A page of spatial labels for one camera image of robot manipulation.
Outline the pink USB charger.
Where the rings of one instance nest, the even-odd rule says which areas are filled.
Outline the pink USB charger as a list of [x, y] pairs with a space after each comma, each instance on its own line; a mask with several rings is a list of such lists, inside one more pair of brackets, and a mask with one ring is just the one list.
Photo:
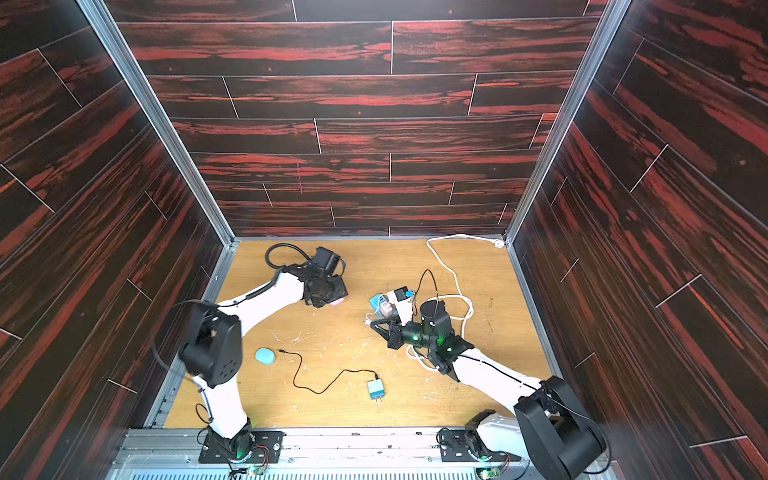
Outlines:
[[393, 316], [394, 307], [387, 301], [379, 304], [378, 313], [381, 318], [389, 318]]

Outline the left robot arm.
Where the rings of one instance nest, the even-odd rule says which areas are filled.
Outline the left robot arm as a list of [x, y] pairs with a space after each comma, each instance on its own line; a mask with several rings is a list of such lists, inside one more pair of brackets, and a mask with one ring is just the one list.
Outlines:
[[189, 302], [191, 323], [178, 350], [208, 412], [207, 438], [227, 460], [238, 463], [256, 447], [237, 383], [243, 337], [299, 301], [322, 308], [337, 305], [348, 295], [343, 281], [346, 263], [325, 247], [310, 256], [294, 244], [277, 243], [266, 250], [265, 262], [274, 270], [265, 284], [222, 304]]

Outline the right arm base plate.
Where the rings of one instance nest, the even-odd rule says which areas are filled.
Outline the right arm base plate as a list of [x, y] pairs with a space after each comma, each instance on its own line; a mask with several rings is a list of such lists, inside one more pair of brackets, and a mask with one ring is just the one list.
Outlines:
[[520, 457], [483, 446], [476, 434], [465, 429], [440, 428], [435, 436], [443, 463], [505, 463], [519, 462]]

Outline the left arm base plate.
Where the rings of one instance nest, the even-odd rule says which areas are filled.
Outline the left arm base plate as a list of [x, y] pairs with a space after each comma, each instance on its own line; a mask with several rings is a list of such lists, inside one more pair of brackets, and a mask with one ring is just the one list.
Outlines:
[[234, 439], [225, 439], [207, 428], [198, 461], [224, 466], [277, 463], [284, 437], [283, 431], [251, 430], [238, 433]]

